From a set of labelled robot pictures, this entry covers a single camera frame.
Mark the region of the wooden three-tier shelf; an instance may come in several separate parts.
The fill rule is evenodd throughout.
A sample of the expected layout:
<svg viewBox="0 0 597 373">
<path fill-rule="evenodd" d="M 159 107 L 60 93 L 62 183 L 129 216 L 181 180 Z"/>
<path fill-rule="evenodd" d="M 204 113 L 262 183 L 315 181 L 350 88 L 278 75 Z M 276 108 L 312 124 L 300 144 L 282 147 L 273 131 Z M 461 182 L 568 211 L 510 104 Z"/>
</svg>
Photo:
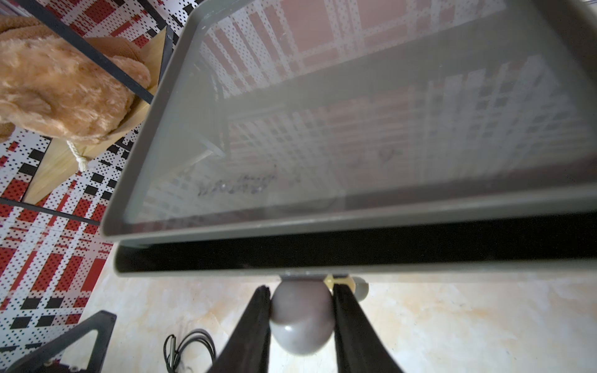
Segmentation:
<svg viewBox="0 0 597 373">
<path fill-rule="evenodd" d="M 118 36 L 65 40 L 57 19 L 1 18 L 1 140 L 15 130 L 51 139 L 40 166 L 23 171 L 3 192 L 35 205 L 90 160 L 140 124 L 148 105 L 109 73 L 118 67 L 155 91 L 171 50 L 171 32 L 144 48 Z"/>
</svg>

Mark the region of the tan plush toy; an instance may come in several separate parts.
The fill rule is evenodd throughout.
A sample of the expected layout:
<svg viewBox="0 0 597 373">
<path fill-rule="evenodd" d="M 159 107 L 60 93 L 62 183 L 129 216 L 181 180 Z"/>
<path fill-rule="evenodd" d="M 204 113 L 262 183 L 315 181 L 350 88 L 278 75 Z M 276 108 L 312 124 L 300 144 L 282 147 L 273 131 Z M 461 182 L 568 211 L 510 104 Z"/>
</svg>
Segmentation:
<svg viewBox="0 0 597 373">
<path fill-rule="evenodd" d="M 1 18 L 1 140 L 15 128 L 76 148 L 108 139 L 121 126 L 135 95 L 123 83 L 34 17 Z"/>
</svg>

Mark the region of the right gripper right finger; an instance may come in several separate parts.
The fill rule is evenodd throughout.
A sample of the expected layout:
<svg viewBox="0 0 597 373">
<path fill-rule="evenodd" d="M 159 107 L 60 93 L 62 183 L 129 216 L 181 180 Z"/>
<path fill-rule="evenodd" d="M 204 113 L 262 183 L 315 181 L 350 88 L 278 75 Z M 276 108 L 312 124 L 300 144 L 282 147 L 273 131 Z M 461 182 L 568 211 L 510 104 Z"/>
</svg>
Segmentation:
<svg viewBox="0 0 597 373">
<path fill-rule="evenodd" d="M 401 372 L 402 369 L 383 346 L 351 289 L 345 284 L 335 284 L 333 300 L 338 371 Z"/>
</svg>

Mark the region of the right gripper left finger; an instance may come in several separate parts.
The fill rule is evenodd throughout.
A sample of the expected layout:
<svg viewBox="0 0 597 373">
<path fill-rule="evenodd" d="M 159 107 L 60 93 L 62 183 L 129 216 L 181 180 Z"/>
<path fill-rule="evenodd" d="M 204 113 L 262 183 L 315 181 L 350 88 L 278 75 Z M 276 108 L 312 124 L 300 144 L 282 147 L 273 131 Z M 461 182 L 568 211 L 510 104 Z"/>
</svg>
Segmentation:
<svg viewBox="0 0 597 373">
<path fill-rule="evenodd" d="M 271 291 L 262 285 L 253 293 L 212 372 L 268 372 L 271 345 Z"/>
</svg>

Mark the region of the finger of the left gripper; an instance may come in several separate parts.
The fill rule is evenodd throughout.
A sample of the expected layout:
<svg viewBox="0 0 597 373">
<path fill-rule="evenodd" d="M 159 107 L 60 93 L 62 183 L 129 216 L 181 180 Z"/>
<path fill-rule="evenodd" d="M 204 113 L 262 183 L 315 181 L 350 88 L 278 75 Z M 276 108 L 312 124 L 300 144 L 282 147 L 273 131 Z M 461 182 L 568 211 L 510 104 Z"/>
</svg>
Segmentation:
<svg viewBox="0 0 597 373">
<path fill-rule="evenodd" d="M 101 372 L 116 321 L 115 314 L 99 311 L 60 337 L 20 358 L 6 372 Z M 97 336 L 86 368 L 63 365 L 56 361 L 55 357 L 91 332 L 97 332 Z"/>
</svg>

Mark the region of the three-drawer storage cabinet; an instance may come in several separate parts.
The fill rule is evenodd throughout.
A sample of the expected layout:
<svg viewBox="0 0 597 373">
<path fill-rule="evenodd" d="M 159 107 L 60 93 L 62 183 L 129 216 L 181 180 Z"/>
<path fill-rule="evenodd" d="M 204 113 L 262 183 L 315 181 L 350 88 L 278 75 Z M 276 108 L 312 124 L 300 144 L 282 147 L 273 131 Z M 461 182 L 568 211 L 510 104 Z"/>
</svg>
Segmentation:
<svg viewBox="0 0 597 373">
<path fill-rule="evenodd" d="M 100 231 L 129 245 L 596 209 L 595 17 L 205 1 Z"/>
</svg>

